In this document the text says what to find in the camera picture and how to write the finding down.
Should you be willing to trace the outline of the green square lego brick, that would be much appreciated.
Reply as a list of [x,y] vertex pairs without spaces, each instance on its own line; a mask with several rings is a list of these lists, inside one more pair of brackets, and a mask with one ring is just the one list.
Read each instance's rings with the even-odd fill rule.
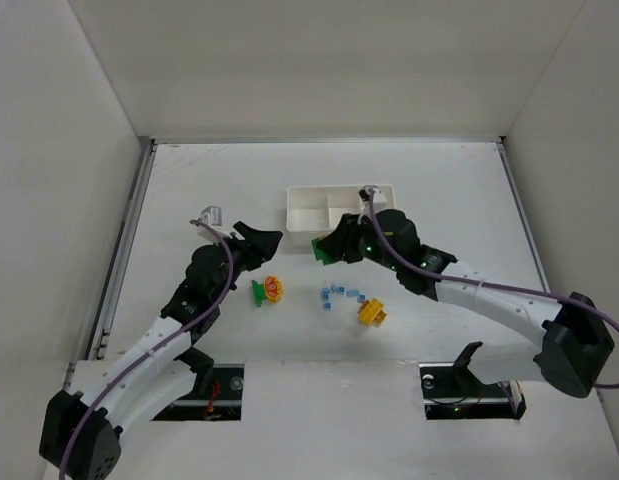
[[335,263],[335,260],[329,256],[324,250],[320,248],[321,237],[314,238],[311,241],[311,247],[314,254],[315,259],[320,262],[323,266],[331,265]]

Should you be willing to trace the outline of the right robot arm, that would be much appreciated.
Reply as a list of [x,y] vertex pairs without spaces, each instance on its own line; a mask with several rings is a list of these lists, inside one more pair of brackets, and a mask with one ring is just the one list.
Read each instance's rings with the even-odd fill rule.
[[555,297],[491,282],[452,254],[422,243],[415,224],[399,210],[374,217],[345,214],[312,247],[325,265],[372,261],[393,271],[407,291],[466,309],[524,337],[522,344],[491,347],[475,341],[463,350],[457,366],[483,384],[540,381],[585,398],[615,347],[588,297]]

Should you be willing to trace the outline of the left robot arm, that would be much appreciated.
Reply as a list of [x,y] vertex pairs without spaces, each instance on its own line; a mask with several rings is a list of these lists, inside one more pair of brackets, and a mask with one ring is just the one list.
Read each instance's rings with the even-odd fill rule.
[[62,389],[48,402],[39,454],[61,479],[105,479],[134,428],[208,381],[214,361],[196,349],[220,316],[220,305],[239,276],[270,261],[280,231],[237,222],[197,248],[183,281],[142,337],[82,390]]

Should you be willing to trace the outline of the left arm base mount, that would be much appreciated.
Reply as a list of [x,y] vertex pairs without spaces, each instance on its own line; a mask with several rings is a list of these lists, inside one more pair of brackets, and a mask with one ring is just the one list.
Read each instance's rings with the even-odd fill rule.
[[208,379],[196,379],[193,390],[169,404],[154,418],[162,422],[240,421],[244,364],[216,365]]

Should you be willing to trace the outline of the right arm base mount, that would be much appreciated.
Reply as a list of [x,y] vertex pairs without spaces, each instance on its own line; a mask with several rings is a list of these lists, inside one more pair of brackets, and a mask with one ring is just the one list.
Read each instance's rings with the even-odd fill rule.
[[484,384],[468,369],[481,342],[467,345],[453,362],[419,364],[427,420],[519,421],[527,405],[518,382]]

